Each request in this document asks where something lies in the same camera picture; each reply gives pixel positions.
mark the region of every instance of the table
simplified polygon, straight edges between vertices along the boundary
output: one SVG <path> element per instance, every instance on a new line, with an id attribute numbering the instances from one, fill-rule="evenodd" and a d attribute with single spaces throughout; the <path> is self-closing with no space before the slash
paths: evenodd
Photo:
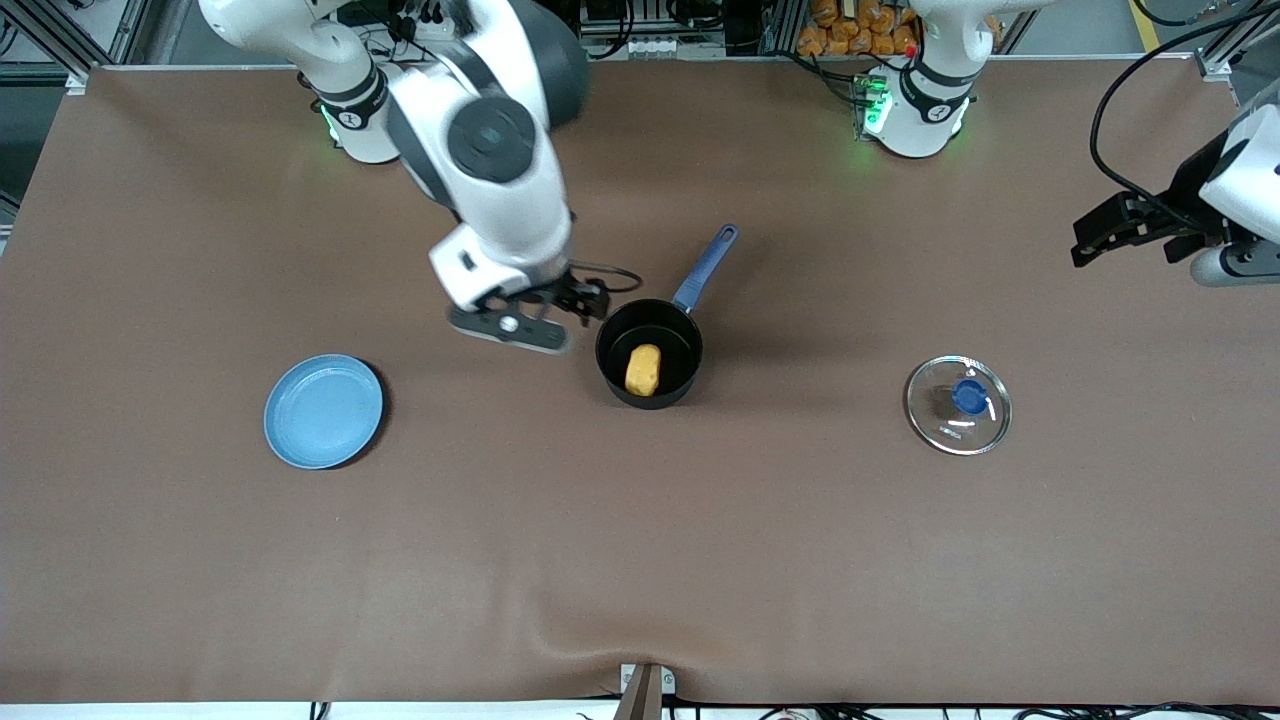
<path id="1" fill-rule="evenodd" d="M 556 136 L 580 258 L 666 296 L 742 231 L 659 413 L 594 328 L 449 329 L 448 211 L 328 147 L 292 73 L 95 73 L 0 261 L 0 700 L 593 696 L 652 660 L 699 701 L 1280 703 L 1280 291 L 1071 268 L 1121 68 L 993 63 L 910 161 L 790 64 L 598 67 Z M 1231 113 L 1160 61 L 1103 151 L 1161 188 Z M 306 473 L 261 411 L 320 352 L 392 411 Z M 902 415 L 948 352 L 1012 395 L 986 456 Z"/>

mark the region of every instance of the blue handle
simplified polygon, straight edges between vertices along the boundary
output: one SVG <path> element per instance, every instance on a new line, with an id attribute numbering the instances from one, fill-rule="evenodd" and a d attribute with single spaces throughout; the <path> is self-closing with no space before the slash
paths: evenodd
<path id="1" fill-rule="evenodd" d="M 690 270 L 685 282 L 680 283 L 680 290 L 672 299 L 676 307 L 685 313 L 694 311 L 694 305 L 698 305 L 698 299 L 703 295 L 703 287 L 712 278 L 712 273 L 719 266 L 719 261 L 724 259 L 728 249 L 733 247 L 735 240 L 737 240 L 737 225 L 724 225 L 721 232 L 716 233 L 707 252 L 703 252 L 703 256 L 698 259 L 698 264 Z"/>

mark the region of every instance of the plate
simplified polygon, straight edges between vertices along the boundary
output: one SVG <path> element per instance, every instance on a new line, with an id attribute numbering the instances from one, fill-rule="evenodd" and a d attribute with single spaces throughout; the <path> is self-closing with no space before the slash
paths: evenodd
<path id="1" fill-rule="evenodd" d="M 262 432 L 280 459 L 303 470 L 342 465 L 383 421 L 383 386 L 347 355 L 317 355 L 280 378 L 266 398 Z"/>

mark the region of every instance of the blue lid knob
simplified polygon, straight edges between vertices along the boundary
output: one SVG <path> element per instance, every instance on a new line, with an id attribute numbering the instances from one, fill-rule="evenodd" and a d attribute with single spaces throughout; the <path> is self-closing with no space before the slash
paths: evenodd
<path id="1" fill-rule="evenodd" d="M 982 415 L 987 411 L 987 388 L 978 380 L 965 378 L 951 388 L 951 402 L 965 415 Z"/>

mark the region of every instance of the frying pan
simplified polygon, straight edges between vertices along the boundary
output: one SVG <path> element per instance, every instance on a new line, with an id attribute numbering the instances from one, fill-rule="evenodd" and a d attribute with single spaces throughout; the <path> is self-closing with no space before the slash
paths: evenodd
<path id="1" fill-rule="evenodd" d="M 671 302 L 653 297 L 627 302 L 600 327 L 595 364 L 618 400 L 632 407 L 658 410 L 684 397 L 694 386 L 703 361 L 703 333 L 689 314 L 735 240 L 737 227 L 721 228 Z M 625 384 L 631 351 L 645 343 L 662 351 L 658 389 L 649 397 L 631 395 Z"/>

